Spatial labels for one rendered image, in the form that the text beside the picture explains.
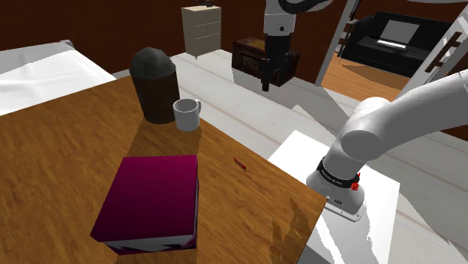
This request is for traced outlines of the white bed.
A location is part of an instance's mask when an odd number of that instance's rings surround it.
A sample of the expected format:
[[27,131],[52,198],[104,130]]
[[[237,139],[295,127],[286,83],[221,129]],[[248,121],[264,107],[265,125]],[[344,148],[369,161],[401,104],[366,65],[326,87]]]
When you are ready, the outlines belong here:
[[116,78],[70,40],[0,51],[0,116]]

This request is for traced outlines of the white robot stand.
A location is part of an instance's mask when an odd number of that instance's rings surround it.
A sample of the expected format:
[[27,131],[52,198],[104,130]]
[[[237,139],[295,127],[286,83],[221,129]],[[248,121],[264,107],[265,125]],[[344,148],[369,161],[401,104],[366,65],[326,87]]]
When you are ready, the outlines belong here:
[[[268,159],[305,183],[329,147],[297,130]],[[325,204],[297,264],[388,264],[400,184],[364,166],[359,219],[341,216]]]

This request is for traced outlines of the dark brown grey-topped cylinder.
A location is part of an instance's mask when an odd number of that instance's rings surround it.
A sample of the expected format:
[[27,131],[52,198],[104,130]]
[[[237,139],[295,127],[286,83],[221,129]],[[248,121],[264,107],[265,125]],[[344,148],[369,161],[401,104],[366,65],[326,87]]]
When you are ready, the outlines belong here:
[[132,59],[129,73],[146,121],[175,121],[173,104],[180,99],[176,66],[161,49],[146,47]]

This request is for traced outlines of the beige chest of drawers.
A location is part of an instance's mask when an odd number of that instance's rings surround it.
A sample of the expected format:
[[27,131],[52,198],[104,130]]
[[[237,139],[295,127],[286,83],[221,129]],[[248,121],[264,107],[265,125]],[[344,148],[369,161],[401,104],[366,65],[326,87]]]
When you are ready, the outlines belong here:
[[182,7],[185,52],[195,59],[221,48],[221,7],[201,0],[197,6]]

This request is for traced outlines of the brown wooden table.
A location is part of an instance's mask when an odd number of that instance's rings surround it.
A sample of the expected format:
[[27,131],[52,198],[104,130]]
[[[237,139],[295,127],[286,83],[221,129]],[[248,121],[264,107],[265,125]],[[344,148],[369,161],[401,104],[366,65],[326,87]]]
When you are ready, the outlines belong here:
[[[196,248],[119,256],[90,236],[122,159],[144,155],[198,156]],[[145,121],[128,77],[0,117],[0,264],[296,264],[325,203],[206,121]]]

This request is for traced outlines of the dark wooden cabinet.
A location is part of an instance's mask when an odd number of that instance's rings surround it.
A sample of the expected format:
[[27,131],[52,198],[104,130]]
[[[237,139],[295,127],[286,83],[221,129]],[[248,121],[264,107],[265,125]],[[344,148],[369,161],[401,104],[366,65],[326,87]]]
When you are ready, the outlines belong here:
[[[232,68],[261,80],[260,60],[266,58],[266,40],[260,40],[254,37],[238,40],[233,44],[232,51]],[[280,80],[278,78],[278,72],[275,72],[270,81],[272,85],[281,87],[295,76],[301,53],[291,50],[290,52],[292,58],[289,71],[283,80]]]

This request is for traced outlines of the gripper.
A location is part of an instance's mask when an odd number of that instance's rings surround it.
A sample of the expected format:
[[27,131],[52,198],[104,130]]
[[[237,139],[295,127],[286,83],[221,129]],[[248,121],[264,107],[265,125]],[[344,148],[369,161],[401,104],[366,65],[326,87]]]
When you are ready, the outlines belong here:
[[266,35],[265,58],[259,61],[259,73],[261,74],[262,91],[269,91],[269,82],[275,72],[278,78],[283,80],[291,65],[292,54],[290,52],[291,35],[271,36]]

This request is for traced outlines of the magenta book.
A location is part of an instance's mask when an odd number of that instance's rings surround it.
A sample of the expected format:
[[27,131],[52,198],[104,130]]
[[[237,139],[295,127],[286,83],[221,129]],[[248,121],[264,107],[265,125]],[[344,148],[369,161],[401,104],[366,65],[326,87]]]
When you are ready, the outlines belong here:
[[90,236],[119,255],[197,246],[197,156],[125,157]]

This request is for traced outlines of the white mug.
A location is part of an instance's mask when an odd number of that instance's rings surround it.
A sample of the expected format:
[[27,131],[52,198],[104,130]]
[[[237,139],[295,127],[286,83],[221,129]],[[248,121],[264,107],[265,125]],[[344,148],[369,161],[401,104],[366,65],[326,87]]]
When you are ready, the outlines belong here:
[[201,101],[197,99],[179,99],[173,105],[176,127],[180,131],[195,131],[200,126]]

